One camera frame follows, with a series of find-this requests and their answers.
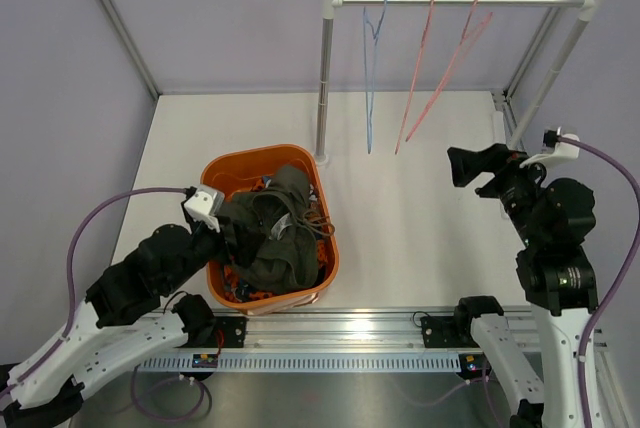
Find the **patterned blue orange shorts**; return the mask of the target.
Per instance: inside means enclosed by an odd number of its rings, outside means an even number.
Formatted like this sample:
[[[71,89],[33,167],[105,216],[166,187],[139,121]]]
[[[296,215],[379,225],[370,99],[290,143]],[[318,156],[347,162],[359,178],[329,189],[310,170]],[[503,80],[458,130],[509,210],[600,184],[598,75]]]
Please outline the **patterned blue orange shorts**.
[[[270,183],[271,177],[261,179],[254,185],[253,188],[248,191],[242,192],[257,192],[266,188]],[[323,247],[323,242],[328,240],[328,238],[334,234],[335,228],[326,217],[322,216],[319,213],[317,205],[317,195],[315,194],[315,190],[312,184],[310,193],[310,204],[311,208],[307,212],[307,214],[303,216],[303,221],[311,228],[312,232],[316,236],[316,254],[317,260],[319,262],[319,273],[317,280],[313,285],[314,287],[317,283],[320,282],[321,276],[320,249]],[[220,218],[221,227],[223,225],[228,225],[229,223],[230,221],[227,218]],[[257,249],[257,245],[262,241],[262,236],[258,233],[252,234],[247,229],[240,226],[236,226],[235,231],[238,234],[238,239],[244,244],[244,247],[240,250],[237,250],[231,247],[227,242],[233,259],[244,261],[246,263],[253,261],[253,259],[255,258],[255,250]],[[231,284],[230,293],[227,295],[231,300],[235,302],[247,302],[256,299],[265,299],[272,296],[279,296],[272,292],[259,291],[253,288],[246,281],[236,276],[232,272],[230,265],[224,265],[223,267],[227,269],[225,276],[228,277]]]

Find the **dark green shorts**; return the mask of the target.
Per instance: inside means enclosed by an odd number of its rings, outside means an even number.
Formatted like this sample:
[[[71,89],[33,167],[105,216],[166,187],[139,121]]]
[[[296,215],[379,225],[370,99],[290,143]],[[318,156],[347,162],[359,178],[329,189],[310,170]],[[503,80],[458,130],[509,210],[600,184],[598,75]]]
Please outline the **dark green shorts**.
[[[319,273],[316,236],[303,221],[311,208],[310,193],[307,174],[287,164],[278,169],[266,188],[238,192],[223,203],[218,217],[230,221],[221,229],[231,247],[244,247],[236,226],[262,236],[253,261],[230,262],[236,276],[259,291],[276,295],[313,287]]]

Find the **pink wire hanger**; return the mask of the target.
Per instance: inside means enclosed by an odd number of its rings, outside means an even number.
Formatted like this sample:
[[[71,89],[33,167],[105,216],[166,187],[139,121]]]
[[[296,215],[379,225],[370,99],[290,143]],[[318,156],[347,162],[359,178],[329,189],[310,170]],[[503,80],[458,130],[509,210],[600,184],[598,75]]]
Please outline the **pink wire hanger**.
[[[416,62],[415,62],[415,66],[414,66],[414,71],[413,71],[412,80],[411,80],[411,84],[410,84],[410,88],[409,88],[409,92],[408,92],[408,96],[407,96],[405,109],[404,109],[404,112],[403,112],[403,117],[402,117],[402,121],[401,121],[401,125],[400,125],[400,130],[399,130],[398,137],[397,137],[397,140],[396,140],[396,145],[395,145],[395,148],[394,148],[394,155],[398,155],[398,153],[400,151],[401,142],[402,142],[403,135],[404,135],[404,132],[405,132],[405,128],[406,128],[406,124],[407,124],[407,120],[408,120],[408,116],[409,116],[409,113],[410,113],[411,104],[412,104],[412,101],[413,101],[413,96],[414,96],[414,92],[415,92],[415,88],[416,88],[416,83],[417,83],[417,80],[418,80],[418,75],[420,73],[420,69],[421,69],[421,65],[422,65],[422,60],[423,60],[423,56],[424,56],[424,52],[425,52],[425,47],[426,47],[426,44],[427,44],[427,41],[428,41],[428,38],[429,38],[429,34],[430,34],[431,22],[432,22],[432,17],[433,17],[433,12],[434,12],[434,5],[435,5],[435,1],[431,0],[429,2],[429,5],[428,5],[429,8],[428,8],[425,24],[424,24],[422,35],[421,35],[418,54],[416,56]]]
[[[446,70],[444,71],[438,85],[436,86],[433,93],[430,95],[428,101],[426,102],[423,110],[420,115],[417,117],[413,126],[408,130],[408,132],[404,132],[403,139],[405,143],[408,143],[411,138],[414,136],[427,114],[431,110],[431,108],[438,101],[438,98],[444,91],[444,89],[448,86],[449,82],[456,74],[457,70],[463,64],[466,57],[469,55],[471,50],[474,48],[477,41],[484,34],[486,28],[492,21],[493,13],[491,11],[487,12],[475,25],[472,25],[472,21],[475,15],[475,12],[478,8],[480,0],[473,0],[470,4],[470,9],[468,11],[468,15],[465,21],[465,25],[462,29],[459,42],[456,46],[456,49],[447,65]]]

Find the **blue wire hanger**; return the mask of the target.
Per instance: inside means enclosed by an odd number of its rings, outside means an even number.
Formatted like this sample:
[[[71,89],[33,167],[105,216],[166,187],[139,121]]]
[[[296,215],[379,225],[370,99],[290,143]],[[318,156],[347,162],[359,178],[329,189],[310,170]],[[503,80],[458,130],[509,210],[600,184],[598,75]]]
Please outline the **blue wire hanger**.
[[[378,65],[380,32],[382,30],[387,11],[387,0],[383,0],[380,16],[376,21],[369,16],[366,7],[362,10],[363,35],[363,74],[365,96],[366,150],[370,155],[373,151],[373,112],[376,96],[376,76]]]

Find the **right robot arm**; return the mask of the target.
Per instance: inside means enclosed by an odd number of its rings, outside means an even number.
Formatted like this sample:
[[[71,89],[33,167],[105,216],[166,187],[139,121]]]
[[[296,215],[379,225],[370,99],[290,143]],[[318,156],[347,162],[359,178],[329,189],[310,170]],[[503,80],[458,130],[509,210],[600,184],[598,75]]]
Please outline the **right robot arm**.
[[[569,178],[547,182],[549,154],[530,157],[494,144],[481,151],[451,147],[447,155],[456,187],[491,174],[475,192],[501,203],[524,245],[516,273],[536,323],[543,373],[532,368],[493,296],[460,299],[454,336],[482,349],[509,404],[510,426],[603,426],[589,324],[599,302],[582,247],[595,226],[593,192]]]

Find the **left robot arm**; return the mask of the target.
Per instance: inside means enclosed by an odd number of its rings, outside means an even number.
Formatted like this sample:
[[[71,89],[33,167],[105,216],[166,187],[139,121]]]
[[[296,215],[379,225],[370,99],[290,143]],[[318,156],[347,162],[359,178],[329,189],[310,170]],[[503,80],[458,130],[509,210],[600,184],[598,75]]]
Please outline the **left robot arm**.
[[[191,230],[163,225],[87,290],[71,326],[7,374],[11,401],[1,415],[8,427],[56,427],[120,375],[169,348],[200,347],[216,331],[200,295],[185,295],[170,312],[131,326],[160,307],[211,261],[229,258],[228,228],[200,223]]]

